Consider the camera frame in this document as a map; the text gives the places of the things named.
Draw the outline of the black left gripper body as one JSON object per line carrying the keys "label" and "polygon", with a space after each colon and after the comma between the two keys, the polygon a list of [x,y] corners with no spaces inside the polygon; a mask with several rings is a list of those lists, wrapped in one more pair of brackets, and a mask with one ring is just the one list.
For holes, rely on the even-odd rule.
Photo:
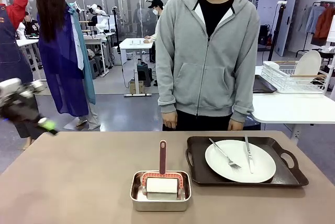
{"label": "black left gripper body", "polygon": [[12,123],[27,122],[35,128],[41,128],[42,116],[35,107],[35,97],[24,97],[19,94],[7,96],[0,103],[0,117]]}

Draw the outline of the silver metal fork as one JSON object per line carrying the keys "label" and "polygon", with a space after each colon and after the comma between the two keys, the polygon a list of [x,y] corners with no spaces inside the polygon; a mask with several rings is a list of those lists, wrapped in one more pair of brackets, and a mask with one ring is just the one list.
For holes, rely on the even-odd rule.
{"label": "silver metal fork", "polygon": [[227,159],[227,162],[228,162],[228,165],[234,169],[234,170],[238,170],[240,169],[241,167],[236,164],[233,160],[230,159],[230,157],[228,157],[224,151],[216,144],[216,142],[212,139],[212,138],[209,138],[209,141],[218,149],[218,151]]}

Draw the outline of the silver metal table knife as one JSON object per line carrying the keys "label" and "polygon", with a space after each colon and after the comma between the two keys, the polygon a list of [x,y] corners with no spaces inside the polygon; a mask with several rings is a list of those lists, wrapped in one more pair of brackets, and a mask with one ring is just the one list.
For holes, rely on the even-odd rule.
{"label": "silver metal table knife", "polygon": [[248,137],[247,137],[247,136],[244,136],[244,139],[245,139],[245,145],[246,145],[247,155],[248,155],[248,160],[249,160],[249,169],[250,169],[250,173],[253,174],[253,173],[254,173],[253,156],[252,156],[252,154],[251,154],[251,150],[250,150],[250,146],[249,146]]}

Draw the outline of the white round dinner plate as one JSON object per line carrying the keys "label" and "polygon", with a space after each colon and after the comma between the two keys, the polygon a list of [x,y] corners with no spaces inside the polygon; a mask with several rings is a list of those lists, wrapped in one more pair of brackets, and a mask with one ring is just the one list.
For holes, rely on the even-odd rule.
{"label": "white round dinner plate", "polygon": [[211,144],[205,151],[208,166],[218,175],[239,183],[262,183],[271,179],[276,172],[274,159],[260,147],[249,144],[254,162],[254,173],[250,173],[247,149],[244,141],[220,140],[217,145],[241,168],[232,169],[227,159]]}

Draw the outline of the dark brown serving tray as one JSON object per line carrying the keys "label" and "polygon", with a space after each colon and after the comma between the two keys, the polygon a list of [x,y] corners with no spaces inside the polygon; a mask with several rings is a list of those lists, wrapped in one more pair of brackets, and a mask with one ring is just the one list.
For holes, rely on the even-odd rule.
{"label": "dark brown serving tray", "polygon": [[206,163],[205,151],[212,144],[212,138],[216,143],[220,140],[244,141],[240,137],[206,137],[192,136],[187,139],[186,160],[190,170],[192,181],[199,186],[230,186],[230,187],[301,187],[308,185],[307,177],[301,172],[296,157],[283,149],[279,143],[271,137],[248,136],[249,144],[254,144],[266,151],[275,161],[276,172],[268,181],[262,183],[239,183],[228,180],[216,174]]}

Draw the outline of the person's right forearm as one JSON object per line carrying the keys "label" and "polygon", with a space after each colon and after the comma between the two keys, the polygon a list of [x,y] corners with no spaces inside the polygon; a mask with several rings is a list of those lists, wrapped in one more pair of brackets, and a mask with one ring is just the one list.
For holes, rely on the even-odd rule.
{"label": "person's right forearm", "polygon": [[156,59],[156,74],[159,90],[158,105],[162,113],[172,113],[176,111],[176,99],[173,95],[174,78],[173,63],[168,57]]}

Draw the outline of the person's left forearm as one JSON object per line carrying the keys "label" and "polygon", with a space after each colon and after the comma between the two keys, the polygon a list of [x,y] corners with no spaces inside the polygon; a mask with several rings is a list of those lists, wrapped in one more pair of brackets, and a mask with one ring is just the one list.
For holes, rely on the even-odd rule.
{"label": "person's left forearm", "polygon": [[253,111],[253,85],[255,78],[255,61],[244,59],[235,72],[235,97],[232,107],[233,121],[244,123]]}

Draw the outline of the person's right hand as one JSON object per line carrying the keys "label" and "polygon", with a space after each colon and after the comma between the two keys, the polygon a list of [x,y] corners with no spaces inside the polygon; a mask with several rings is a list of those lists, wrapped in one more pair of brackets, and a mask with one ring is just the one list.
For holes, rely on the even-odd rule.
{"label": "person's right hand", "polygon": [[162,113],[162,120],[165,127],[175,130],[177,126],[177,112]]}

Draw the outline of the teal hanging garment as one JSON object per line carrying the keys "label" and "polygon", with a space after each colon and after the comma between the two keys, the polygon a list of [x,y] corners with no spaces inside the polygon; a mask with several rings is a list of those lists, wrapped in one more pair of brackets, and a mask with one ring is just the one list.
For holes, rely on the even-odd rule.
{"label": "teal hanging garment", "polygon": [[75,52],[77,57],[77,66],[84,75],[84,87],[88,101],[91,104],[96,104],[94,83],[91,73],[90,61],[88,58],[87,48],[82,33],[81,25],[79,23],[79,16],[75,9],[74,3],[68,4],[68,12],[71,15],[72,31],[74,36]]}

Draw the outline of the black stacked stool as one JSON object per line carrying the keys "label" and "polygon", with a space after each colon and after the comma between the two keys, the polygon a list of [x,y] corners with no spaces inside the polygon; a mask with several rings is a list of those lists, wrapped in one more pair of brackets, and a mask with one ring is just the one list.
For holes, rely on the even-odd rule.
{"label": "black stacked stool", "polygon": [[152,78],[152,69],[148,67],[148,64],[141,62],[137,64],[138,80],[143,81],[145,87],[150,87]]}

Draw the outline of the white standing desk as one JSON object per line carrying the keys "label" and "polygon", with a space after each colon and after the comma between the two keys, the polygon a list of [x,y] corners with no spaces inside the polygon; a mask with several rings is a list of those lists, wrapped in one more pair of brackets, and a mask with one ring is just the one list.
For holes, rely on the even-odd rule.
{"label": "white standing desk", "polygon": [[120,50],[123,51],[131,51],[133,53],[133,76],[135,79],[135,94],[125,94],[124,97],[146,97],[152,96],[151,93],[140,92],[139,90],[139,80],[138,80],[138,72],[137,72],[137,64],[138,57],[136,55],[137,51],[140,52],[140,59],[142,59],[142,50],[151,49],[152,43],[144,43],[143,38],[126,38],[120,43]]}

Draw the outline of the black baking tray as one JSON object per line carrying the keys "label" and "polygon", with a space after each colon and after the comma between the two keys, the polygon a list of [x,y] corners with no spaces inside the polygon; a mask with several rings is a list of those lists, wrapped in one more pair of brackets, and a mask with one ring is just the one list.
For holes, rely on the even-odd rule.
{"label": "black baking tray", "polygon": [[253,94],[272,94],[277,88],[265,80],[260,75],[255,75],[253,84]]}

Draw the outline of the white open door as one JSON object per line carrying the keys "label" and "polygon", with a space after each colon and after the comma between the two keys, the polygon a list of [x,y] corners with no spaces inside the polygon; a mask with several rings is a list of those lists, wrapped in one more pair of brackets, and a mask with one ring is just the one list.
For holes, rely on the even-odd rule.
{"label": "white open door", "polygon": [[281,25],[277,36],[276,46],[274,51],[282,57],[287,48],[289,38],[294,28],[295,6],[297,0],[285,0],[285,9],[283,11]]}

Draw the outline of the white plate in rack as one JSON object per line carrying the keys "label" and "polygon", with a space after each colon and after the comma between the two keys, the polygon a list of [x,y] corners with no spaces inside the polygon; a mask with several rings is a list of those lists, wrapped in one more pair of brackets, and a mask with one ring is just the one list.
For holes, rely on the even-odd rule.
{"label": "white plate in rack", "polygon": [[300,58],[296,71],[299,71],[300,75],[317,75],[320,66],[321,56],[319,52],[311,50]]}

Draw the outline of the pink handled lint roller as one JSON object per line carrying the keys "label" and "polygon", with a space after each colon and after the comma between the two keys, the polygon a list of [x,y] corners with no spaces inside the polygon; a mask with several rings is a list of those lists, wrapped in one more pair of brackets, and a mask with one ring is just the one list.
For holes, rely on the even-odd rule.
{"label": "pink handled lint roller", "polygon": [[159,170],[145,172],[142,176],[143,194],[148,200],[179,200],[184,188],[184,179],[179,172],[166,170],[167,143],[160,141]]}

